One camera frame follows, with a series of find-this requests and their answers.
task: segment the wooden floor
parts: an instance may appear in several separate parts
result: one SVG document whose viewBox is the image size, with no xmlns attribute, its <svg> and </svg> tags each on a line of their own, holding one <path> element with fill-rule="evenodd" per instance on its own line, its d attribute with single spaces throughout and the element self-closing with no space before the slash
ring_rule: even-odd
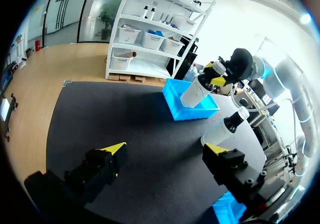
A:
<svg viewBox="0 0 320 224">
<path fill-rule="evenodd" d="M 19 107 L 11 115 L 6 148 L 21 183 L 38 170 L 46 171 L 46 138 L 64 80 L 107 82 L 104 59 L 108 46 L 82 43 L 45 48 L 33 52 L 27 65 L 14 73 L 5 95 L 11 101 L 13 92 Z M 145 84 L 164 86 L 165 80 L 147 78 Z"/>
</svg>

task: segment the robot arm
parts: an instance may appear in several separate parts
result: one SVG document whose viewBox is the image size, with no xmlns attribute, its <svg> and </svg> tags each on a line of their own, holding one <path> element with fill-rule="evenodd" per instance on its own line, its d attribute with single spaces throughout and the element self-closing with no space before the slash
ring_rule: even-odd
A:
<svg viewBox="0 0 320 224">
<path fill-rule="evenodd" d="M 262 74 L 260 71 L 254 77 L 263 78 L 263 87 L 272 99 L 279 96 L 285 90 L 290 90 L 292 104 L 305 135 L 296 140 L 298 160 L 293 186 L 297 187 L 301 177 L 307 170 L 308 159 L 313 157 L 317 146 L 314 108 L 302 81 L 303 73 L 289 56 L 282 60 L 275 68 L 271 68 L 265 60 L 257 57 L 254 57 L 253 63 L 255 69 L 264 70 Z"/>
<path fill-rule="evenodd" d="M 287 195 L 285 200 L 282 199 L 286 210 L 284 211 L 283 208 L 277 210 L 277 213 L 280 214 L 279 216 L 283 216 L 294 206 L 294 203 L 291 202 L 290 204 L 290 200 L 300 187 L 300 182 L 304 178 L 308 167 L 309 158 L 314 156 L 317 147 L 317 126 L 314 108 L 305 88 L 305 82 L 302 80 L 303 72 L 289 56 L 273 68 L 266 60 L 252 57 L 245 49 L 236 49 L 230 61 L 224 61 L 221 57 L 219 60 L 226 67 L 227 76 L 222 76 L 223 81 L 221 81 L 221 77 L 216 82 L 213 79 L 212 82 L 215 82 L 214 84 L 219 83 L 218 85 L 225 86 L 242 80 L 262 78 L 263 87 L 272 99 L 278 97 L 285 90 L 290 90 L 292 105 L 298 116 L 304 136 L 299 136 L 295 140 L 298 158 L 295 177 L 291 183 L 293 188 L 290 190 L 290 195 Z"/>
</svg>

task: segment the black mat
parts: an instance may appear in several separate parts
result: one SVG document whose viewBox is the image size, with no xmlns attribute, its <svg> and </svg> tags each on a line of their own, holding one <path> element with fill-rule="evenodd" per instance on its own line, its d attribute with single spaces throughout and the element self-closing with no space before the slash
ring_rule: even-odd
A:
<svg viewBox="0 0 320 224">
<path fill-rule="evenodd" d="M 213 118 L 174 122 L 161 91 L 95 82 L 73 82 L 62 89 L 48 132 L 47 169 L 62 177 L 88 150 L 128 144 L 125 167 L 87 209 L 124 223 L 203 223 L 212 216 L 210 205 L 226 189 L 203 163 L 198 140 L 235 108 L 218 96 L 221 110 Z M 248 123 L 239 128 L 224 147 L 248 153 L 246 159 L 262 168 L 264 153 L 253 131 Z"/>
</svg>

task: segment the white shelving unit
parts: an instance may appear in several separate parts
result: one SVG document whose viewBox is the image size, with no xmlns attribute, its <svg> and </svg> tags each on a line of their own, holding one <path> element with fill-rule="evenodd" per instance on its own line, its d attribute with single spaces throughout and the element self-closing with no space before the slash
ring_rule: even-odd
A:
<svg viewBox="0 0 320 224">
<path fill-rule="evenodd" d="M 159 21 L 153 21 L 153 20 L 148 20 L 148 19 L 143 19 L 141 17 L 135 16 L 135 14 L 128 14 L 128 8 L 127 3 L 131 1 L 131 5 L 135 4 L 135 1 L 138 3 L 139 0 L 122 0 L 121 4 L 119 6 L 115 22 L 113 25 L 112 29 L 112 34 L 110 37 L 110 43 L 109 43 L 109 49 L 108 49 L 108 55 L 107 55 L 107 62 L 106 62 L 106 73 L 105 73 L 105 78 L 107 79 L 109 77 L 109 73 L 118 73 L 118 74 L 130 74 L 130 75 L 140 75 L 140 76 L 148 76 L 148 77 L 155 77 L 155 78 L 162 78 L 162 79 L 167 79 L 167 78 L 174 78 L 175 75 L 177 74 L 177 71 L 179 70 L 182 62 L 184 61 L 185 57 L 187 56 L 187 53 L 189 52 L 192 44 L 196 40 L 196 37 L 205 23 L 205 21 L 208 18 L 208 15 L 210 14 L 212 8 L 215 5 L 215 1 L 213 1 L 210 5 L 210 7 L 206 10 L 203 11 L 200 8 L 198 8 L 196 5 L 186 1 L 186 0 L 160 0 L 161 4 L 164 6 L 166 5 L 168 7 L 168 12 L 171 11 L 170 14 L 181 14 L 184 13 L 186 17 L 191 16 L 192 13 L 199 13 L 199 15 L 196 17 L 195 20 L 199 19 L 202 17 L 202 21 L 197 24 L 197 30 L 195 31 L 194 35 L 190 35 L 190 33 L 185 33 L 179 29 L 173 28 L 169 25 L 163 24 Z M 191 39 L 190 43 L 188 46 L 185 46 L 185 51 L 181 57 L 171 55 L 168 53 L 163 52 L 161 49 L 157 50 L 151 50 L 144 48 L 141 43 L 137 40 L 134 45 L 131 44 L 123 44 L 118 42 L 118 37 L 117 37 L 117 32 L 119 28 L 120 22 L 123 21 L 130 21 L 131 23 L 133 22 L 135 26 L 139 28 L 139 26 L 143 26 L 142 29 L 144 28 L 149 28 L 149 29 L 157 29 L 160 28 L 164 31 L 167 31 L 168 33 L 175 34 L 178 39 L 180 39 L 182 36 L 187 37 Z M 141 53 L 147 53 L 147 56 L 150 56 L 150 54 L 157 55 L 157 58 L 142 58 L 140 59 L 139 56 L 140 54 L 135 57 L 127 70 L 113 70 L 110 69 L 110 64 L 111 64 L 111 59 L 112 59 L 112 53 L 114 50 L 131 50 L 131 51 L 137 51 Z M 169 74 L 169 72 L 166 69 L 166 64 L 168 63 L 169 58 L 174 59 L 173 63 L 173 73 L 172 75 Z"/>
<path fill-rule="evenodd" d="M 161 22 L 158 22 L 158 21 L 153 21 L 153 20 L 148 20 L 148 19 L 143 19 L 141 17 L 138 17 L 138 16 L 133 16 L 133 15 L 121 15 L 120 16 L 121 19 L 126 19 L 126 20 L 134 20 L 134 21 L 138 21 L 138 22 L 142 22 L 142 23 L 146 23 L 146 24 L 150 24 L 150 25 L 153 25 L 153 26 L 157 26 L 157 27 L 160 27 L 160 28 L 163 28 L 163 29 L 166 29 L 166 30 L 170 30 L 172 32 L 175 32 L 179 35 L 182 35 L 182 36 L 185 36 L 185 37 L 188 37 L 188 38 L 192 38 L 192 35 L 189 35 L 181 30 L 178 30 L 174 27 L 171 27 L 170 25 L 166 25 L 164 23 L 161 23 Z"/>
<path fill-rule="evenodd" d="M 179 57 L 177 55 L 171 55 L 171 54 L 165 53 L 161 49 L 160 50 L 152 50 L 152 49 L 144 48 L 141 45 L 141 43 L 135 43 L 134 45 L 123 44 L 123 43 L 118 43 L 118 38 L 116 38 L 113 44 L 114 44 L 113 48 L 142 51 L 142 52 L 151 53 L 151 54 L 155 54 L 155 55 L 165 56 L 168 58 L 173 58 L 176 60 L 181 60 L 181 57 Z"/>
</svg>

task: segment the white storage bin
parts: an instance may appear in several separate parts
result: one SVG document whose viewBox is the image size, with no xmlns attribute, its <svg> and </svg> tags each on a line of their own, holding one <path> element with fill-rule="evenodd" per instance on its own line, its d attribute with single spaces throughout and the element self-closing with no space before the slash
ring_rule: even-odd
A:
<svg viewBox="0 0 320 224">
<path fill-rule="evenodd" d="M 113 70 L 127 70 L 132 59 L 133 57 L 123 58 L 123 57 L 116 57 L 114 54 L 112 54 L 112 61 L 111 61 L 110 68 Z"/>
<path fill-rule="evenodd" d="M 165 37 L 159 35 L 153 35 L 144 31 L 142 38 L 142 46 L 147 49 L 159 50 L 160 45 L 164 41 Z"/>
<path fill-rule="evenodd" d="M 141 30 L 119 27 L 119 43 L 134 44 Z"/>
<path fill-rule="evenodd" d="M 181 15 L 173 15 L 172 23 L 186 33 L 190 33 L 196 25 L 195 22 Z"/>
<path fill-rule="evenodd" d="M 182 46 L 184 46 L 184 43 L 166 38 L 161 45 L 161 49 L 163 50 L 163 52 L 166 52 L 168 54 L 177 55 Z"/>
</svg>

